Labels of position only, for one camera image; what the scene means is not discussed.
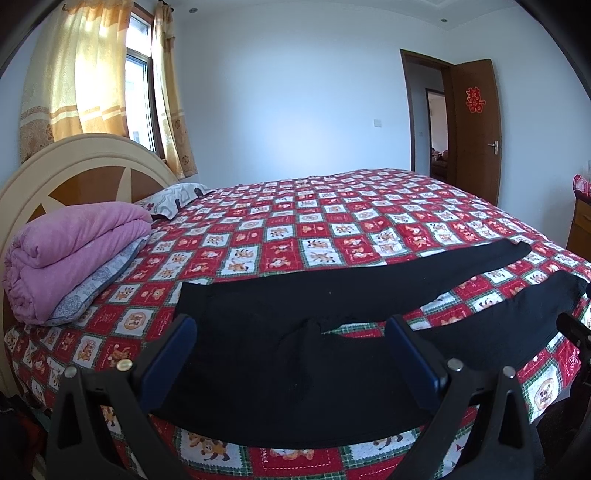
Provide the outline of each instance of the curtain rod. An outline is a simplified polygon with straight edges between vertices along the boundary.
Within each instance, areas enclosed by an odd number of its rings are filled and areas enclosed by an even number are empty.
[[[168,3],[164,2],[164,1],[162,1],[162,3],[163,3],[164,5],[168,5],[168,6],[170,7],[170,5],[169,5]],[[171,12],[174,12],[174,7],[170,7],[170,11],[171,11]]]

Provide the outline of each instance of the wooden dresser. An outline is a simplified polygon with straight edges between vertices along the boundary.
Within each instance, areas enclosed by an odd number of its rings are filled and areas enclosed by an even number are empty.
[[[574,206],[574,218],[566,248],[591,261],[591,205],[579,199]]]

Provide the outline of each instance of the door frame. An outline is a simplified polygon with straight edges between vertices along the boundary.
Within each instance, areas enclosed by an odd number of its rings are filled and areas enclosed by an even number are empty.
[[[445,92],[435,90],[434,88],[425,88],[425,96],[427,97],[427,118],[429,120],[429,152],[431,152],[431,150],[433,149],[433,131],[431,129],[431,105],[429,104],[429,93],[436,93],[437,95],[442,95],[445,98]],[[429,176],[431,176],[431,158],[430,157],[429,157]]]
[[[410,117],[410,150],[411,150],[411,170],[415,171],[415,141],[414,141],[414,114],[413,99],[411,96],[410,84],[408,82],[408,63],[417,63],[424,67],[430,67],[441,71],[443,79],[443,95],[445,96],[447,110],[447,182],[451,185],[456,184],[457,166],[457,139],[456,139],[456,105],[453,96],[452,71],[453,63],[445,60],[436,59],[422,53],[400,49],[402,57],[402,69],[404,71],[404,80],[407,87],[408,114]],[[431,160],[429,159],[429,172],[431,171]]]

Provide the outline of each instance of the gray patterned pillowcase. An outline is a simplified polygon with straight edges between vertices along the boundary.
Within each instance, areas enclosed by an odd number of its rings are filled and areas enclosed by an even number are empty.
[[[176,183],[135,204],[145,208],[153,216],[162,215],[172,220],[182,207],[209,192],[212,190],[202,183]]]
[[[75,322],[82,317],[94,299],[125,271],[149,238],[150,236],[146,235],[134,240],[111,260],[97,268],[92,275],[61,300],[44,325],[49,327],[63,325]]]

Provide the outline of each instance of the bed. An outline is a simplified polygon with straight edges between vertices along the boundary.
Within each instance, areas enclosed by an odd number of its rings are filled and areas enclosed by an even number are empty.
[[[126,139],[81,135],[58,142],[25,163],[0,195],[2,255],[20,226],[51,209],[133,201],[175,181],[159,158]],[[133,359],[146,342],[158,338],[173,319],[183,281],[207,284],[382,265],[503,237],[530,243],[532,253],[473,277],[406,315],[413,329],[461,321],[558,269],[591,280],[591,264],[484,200],[409,171],[358,170],[215,190],[173,220],[157,220],[148,245],[75,324],[17,325],[4,299],[2,390],[29,391],[51,409],[59,375],[69,363],[111,368],[120,359]],[[586,296],[575,315],[591,324]],[[339,332],[378,336],[383,325],[348,325]],[[519,372],[530,420],[569,385],[578,363],[574,347],[558,335]],[[141,473],[115,413],[106,407],[103,413],[122,459]],[[371,406],[360,406],[351,415],[371,415]],[[473,410],[467,412],[439,476],[453,469],[474,416]],[[261,449],[151,420],[196,479],[386,478],[419,433],[416,429],[333,449]]]

